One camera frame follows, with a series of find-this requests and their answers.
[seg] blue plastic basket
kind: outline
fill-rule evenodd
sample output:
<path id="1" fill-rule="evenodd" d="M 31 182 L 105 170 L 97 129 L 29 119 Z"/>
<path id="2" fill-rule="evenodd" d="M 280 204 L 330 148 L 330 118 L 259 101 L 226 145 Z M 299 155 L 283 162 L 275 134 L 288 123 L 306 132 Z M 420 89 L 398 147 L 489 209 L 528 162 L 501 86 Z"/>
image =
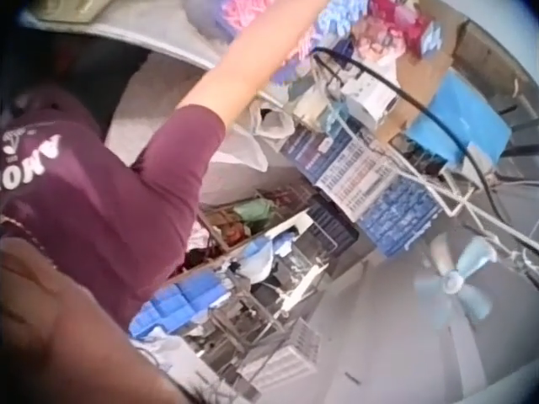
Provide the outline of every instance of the blue plastic basket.
<path id="1" fill-rule="evenodd" d="M 178 284 L 178 287 L 197 313 L 207 310 L 227 293 L 221 280 L 212 272 L 200 273 L 187 278 Z"/>
<path id="2" fill-rule="evenodd" d="M 174 333 L 189 323 L 195 314 L 195 309 L 173 284 L 142 306 L 129 326 L 129 333 L 137 339 L 145 337 L 155 327 Z"/>

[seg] white container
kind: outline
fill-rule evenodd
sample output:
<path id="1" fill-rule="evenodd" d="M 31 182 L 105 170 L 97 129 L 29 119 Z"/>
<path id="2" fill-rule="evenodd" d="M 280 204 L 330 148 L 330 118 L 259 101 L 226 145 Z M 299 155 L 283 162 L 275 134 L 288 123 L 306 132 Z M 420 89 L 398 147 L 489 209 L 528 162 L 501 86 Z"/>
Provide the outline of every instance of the white container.
<path id="1" fill-rule="evenodd" d="M 285 385 L 317 371 L 320 344 L 320 335 L 300 319 L 286 334 L 263 339 L 238 373 L 261 392 Z"/>

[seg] blue cloth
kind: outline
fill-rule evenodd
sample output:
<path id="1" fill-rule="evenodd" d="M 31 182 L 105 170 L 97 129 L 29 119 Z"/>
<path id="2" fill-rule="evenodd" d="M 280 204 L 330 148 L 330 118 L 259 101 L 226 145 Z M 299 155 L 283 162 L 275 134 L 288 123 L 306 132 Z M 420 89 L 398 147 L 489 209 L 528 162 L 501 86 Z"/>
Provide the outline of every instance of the blue cloth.
<path id="1" fill-rule="evenodd" d="M 454 72 L 448 72 L 429 105 L 461 143 L 477 146 L 492 163 L 499 160 L 509 141 L 511 130 L 487 101 Z M 451 138 L 431 119 L 420 115 L 407 135 L 426 150 L 459 164 L 463 154 Z"/>

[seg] green item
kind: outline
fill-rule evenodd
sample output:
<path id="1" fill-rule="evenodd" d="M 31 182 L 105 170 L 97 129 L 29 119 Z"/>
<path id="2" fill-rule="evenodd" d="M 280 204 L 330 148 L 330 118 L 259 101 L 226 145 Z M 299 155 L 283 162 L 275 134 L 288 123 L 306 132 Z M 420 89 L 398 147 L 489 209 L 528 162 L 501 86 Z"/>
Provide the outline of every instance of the green item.
<path id="1" fill-rule="evenodd" d="M 267 199 L 255 199 L 244 204 L 234 206 L 234 212 L 242 218 L 242 221 L 267 221 L 270 219 L 275 204 Z"/>

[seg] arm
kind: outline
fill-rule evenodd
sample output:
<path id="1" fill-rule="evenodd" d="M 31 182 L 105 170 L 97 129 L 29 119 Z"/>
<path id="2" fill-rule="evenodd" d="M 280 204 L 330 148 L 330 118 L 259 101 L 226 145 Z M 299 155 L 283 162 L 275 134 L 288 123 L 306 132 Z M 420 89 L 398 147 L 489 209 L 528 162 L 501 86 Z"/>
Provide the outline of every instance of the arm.
<path id="1" fill-rule="evenodd" d="M 328 0 L 277 0 L 231 45 L 214 70 L 188 93 L 134 170 L 172 207 L 183 246 L 189 237 L 199 192 L 211 156 L 257 90 L 280 67 Z"/>
<path id="2" fill-rule="evenodd" d="M 207 72 L 180 102 L 198 104 L 231 124 L 279 69 L 328 0 L 277 0 L 231 44 L 221 63 Z"/>

